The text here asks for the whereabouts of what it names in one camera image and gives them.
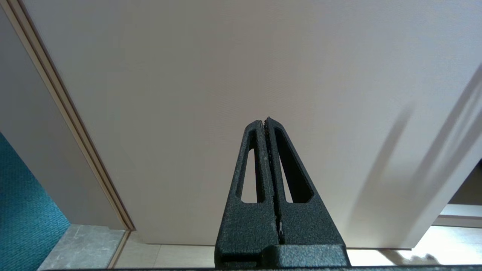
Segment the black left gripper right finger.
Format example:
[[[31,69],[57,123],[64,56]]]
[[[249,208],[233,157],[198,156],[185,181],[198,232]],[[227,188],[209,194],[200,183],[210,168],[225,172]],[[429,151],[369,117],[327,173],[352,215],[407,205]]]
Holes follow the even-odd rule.
[[[267,118],[275,214],[283,245],[345,245],[283,125]]]

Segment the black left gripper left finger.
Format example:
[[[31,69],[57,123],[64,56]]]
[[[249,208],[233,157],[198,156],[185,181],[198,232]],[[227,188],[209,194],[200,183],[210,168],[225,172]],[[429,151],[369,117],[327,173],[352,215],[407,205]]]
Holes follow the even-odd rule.
[[[255,203],[242,201],[250,150],[255,158]],[[270,160],[264,125],[255,120],[246,126],[215,244],[217,269],[253,269],[262,265],[262,251],[277,245],[276,214]]]

